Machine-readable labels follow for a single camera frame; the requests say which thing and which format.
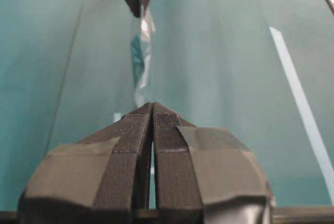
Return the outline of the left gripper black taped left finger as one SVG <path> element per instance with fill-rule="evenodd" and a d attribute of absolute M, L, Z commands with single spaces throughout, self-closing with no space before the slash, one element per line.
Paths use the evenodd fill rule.
<path fill-rule="evenodd" d="M 149 206 L 152 103 L 50 151 L 18 203 L 19 223 L 132 223 Z"/>

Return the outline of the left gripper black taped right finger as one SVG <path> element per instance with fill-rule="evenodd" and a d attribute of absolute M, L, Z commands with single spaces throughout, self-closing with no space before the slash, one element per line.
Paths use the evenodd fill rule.
<path fill-rule="evenodd" d="M 272 223 L 268 179 L 229 131 L 197 127 L 157 102 L 152 122 L 161 223 Z"/>

